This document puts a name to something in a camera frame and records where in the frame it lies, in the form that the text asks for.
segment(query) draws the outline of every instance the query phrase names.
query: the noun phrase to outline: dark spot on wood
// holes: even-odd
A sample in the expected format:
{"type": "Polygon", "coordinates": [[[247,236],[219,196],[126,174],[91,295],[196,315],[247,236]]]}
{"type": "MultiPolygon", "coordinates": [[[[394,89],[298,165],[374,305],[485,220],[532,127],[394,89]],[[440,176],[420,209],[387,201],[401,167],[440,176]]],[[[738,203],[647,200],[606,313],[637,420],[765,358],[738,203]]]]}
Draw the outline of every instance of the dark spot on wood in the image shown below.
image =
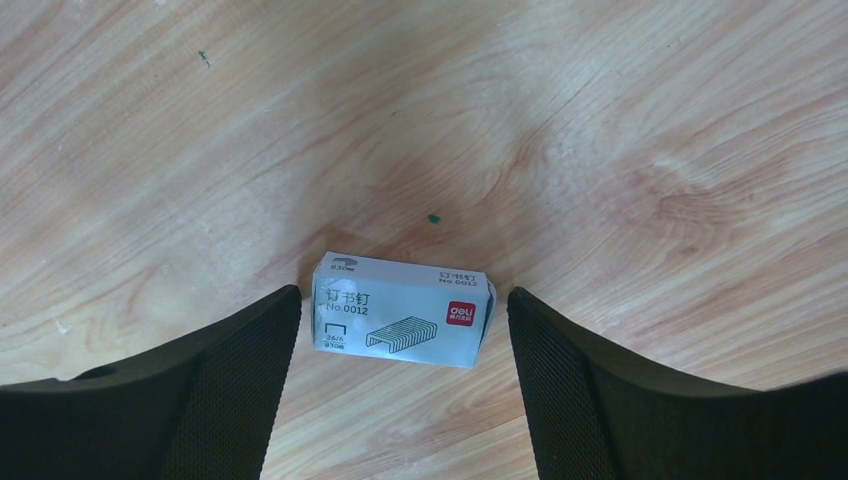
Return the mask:
{"type": "Polygon", "coordinates": [[[206,56],[206,52],[199,51],[197,52],[197,54],[200,55],[200,59],[203,60],[203,63],[206,64],[206,68],[212,68],[212,64],[209,63],[209,58],[206,56]]]}

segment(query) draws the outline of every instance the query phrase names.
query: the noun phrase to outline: red logo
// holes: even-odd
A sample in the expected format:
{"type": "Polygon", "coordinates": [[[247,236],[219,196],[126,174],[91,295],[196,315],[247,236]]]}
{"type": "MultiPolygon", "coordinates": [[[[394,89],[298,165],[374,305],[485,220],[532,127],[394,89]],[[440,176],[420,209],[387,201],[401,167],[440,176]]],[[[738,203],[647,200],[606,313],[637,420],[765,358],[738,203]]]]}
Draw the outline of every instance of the red logo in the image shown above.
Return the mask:
{"type": "Polygon", "coordinates": [[[476,311],[477,305],[473,303],[451,302],[448,305],[448,325],[470,327],[474,323],[474,312],[476,311]]]}

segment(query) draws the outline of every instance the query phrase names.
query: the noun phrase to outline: staple box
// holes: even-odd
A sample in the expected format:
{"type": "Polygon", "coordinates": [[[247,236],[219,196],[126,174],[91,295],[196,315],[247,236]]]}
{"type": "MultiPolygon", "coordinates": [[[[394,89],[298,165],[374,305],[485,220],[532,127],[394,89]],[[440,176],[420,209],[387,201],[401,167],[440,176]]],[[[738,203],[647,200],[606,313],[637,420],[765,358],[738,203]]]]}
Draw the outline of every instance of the staple box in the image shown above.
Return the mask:
{"type": "Polygon", "coordinates": [[[312,282],[317,350],[471,368],[492,320],[486,275],[328,252],[312,282]]]}

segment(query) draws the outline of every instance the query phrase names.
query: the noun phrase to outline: wooden floor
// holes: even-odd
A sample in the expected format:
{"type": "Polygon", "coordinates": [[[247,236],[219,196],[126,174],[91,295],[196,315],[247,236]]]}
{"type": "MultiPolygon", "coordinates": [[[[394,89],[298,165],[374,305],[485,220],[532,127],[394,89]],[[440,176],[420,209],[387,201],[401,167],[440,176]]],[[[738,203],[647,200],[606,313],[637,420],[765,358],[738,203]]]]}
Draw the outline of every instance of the wooden floor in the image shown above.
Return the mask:
{"type": "Polygon", "coordinates": [[[307,314],[267,478],[535,478],[515,285],[731,384],[848,368],[848,4],[707,3],[0,0],[0,383],[327,249],[501,303],[471,371],[314,352],[307,314]]]}

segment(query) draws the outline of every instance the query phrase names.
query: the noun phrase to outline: black mesh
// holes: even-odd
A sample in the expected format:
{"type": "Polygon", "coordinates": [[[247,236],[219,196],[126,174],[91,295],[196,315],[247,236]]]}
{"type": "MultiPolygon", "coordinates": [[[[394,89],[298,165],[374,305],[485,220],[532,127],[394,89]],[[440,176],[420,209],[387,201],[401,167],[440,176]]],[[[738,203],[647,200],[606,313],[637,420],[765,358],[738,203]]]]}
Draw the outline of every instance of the black mesh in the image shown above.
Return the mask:
{"type": "Polygon", "coordinates": [[[259,478],[301,301],[288,286],[73,380],[0,386],[0,478],[259,478]]]}
{"type": "Polygon", "coordinates": [[[542,479],[846,478],[845,373],[756,392],[652,362],[522,289],[508,312],[542,479]]]}
{"type": "Polygon", "coordinates": [[[509,320],[539,478],[617,478],[586,361],[520,306],[509,305],[509,320]]]}
{"type": "Polygon", "coordinates": [[[298,329],[278,315],[253,322],[198,360],[162,479],[259,478],[291,360],[281,352],[291,351],[298,329]],[[280,332],[280,324],[288,331],[280,332]]]}

